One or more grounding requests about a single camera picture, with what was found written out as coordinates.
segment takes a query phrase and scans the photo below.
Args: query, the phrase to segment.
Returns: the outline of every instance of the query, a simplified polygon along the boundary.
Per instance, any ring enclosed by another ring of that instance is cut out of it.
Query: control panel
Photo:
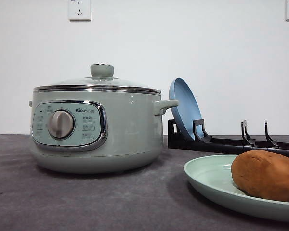
[[[61,100],[35,108],[32,137],[36,144],[65,151],[94,149],[106,139],[106,114],[96,102]]]

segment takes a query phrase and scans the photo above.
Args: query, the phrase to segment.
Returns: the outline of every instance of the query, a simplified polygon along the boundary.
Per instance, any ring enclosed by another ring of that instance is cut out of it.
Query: brand logo
[[[76,112],[90,112],[90,113],[94,113],[94,110],[86,110],[86,109],[79,108],[79,109],[76,109]]]

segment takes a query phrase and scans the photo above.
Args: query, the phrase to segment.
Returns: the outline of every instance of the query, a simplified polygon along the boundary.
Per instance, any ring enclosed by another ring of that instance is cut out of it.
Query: light green plate
[[[237,155],[212,155],[184,165],[188,181],[203,196],[234,211],[289,222],[289,202],[247,196],[234,184],[231,164]]]

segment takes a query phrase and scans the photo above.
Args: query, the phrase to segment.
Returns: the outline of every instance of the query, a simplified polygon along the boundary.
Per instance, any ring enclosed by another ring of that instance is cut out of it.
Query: pot handle
[[[165,114],[166,110],[171,107],[176,107],[179,105],[178,100],[159,100],[154,101],[154,115],[159,116]]]

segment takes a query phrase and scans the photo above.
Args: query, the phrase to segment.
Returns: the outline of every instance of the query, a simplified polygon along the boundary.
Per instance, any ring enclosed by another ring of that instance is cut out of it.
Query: plate
[[[179,100],[179,106],[171,108],[174,120],[184,137],[189,140],[195,140],[193,132],[193,121],[201,119],[200,109],[197,101],[183,79],[175,79],[169,88],[169,99]],[[201,126],[196,127],[197,134],[204,137]]]
[[[231,164],[237,155],[212,155],[184,165],[188,181],[209,200],[254,217],[289,222],[289,202],[266,200],[246,195],[236,187]]]

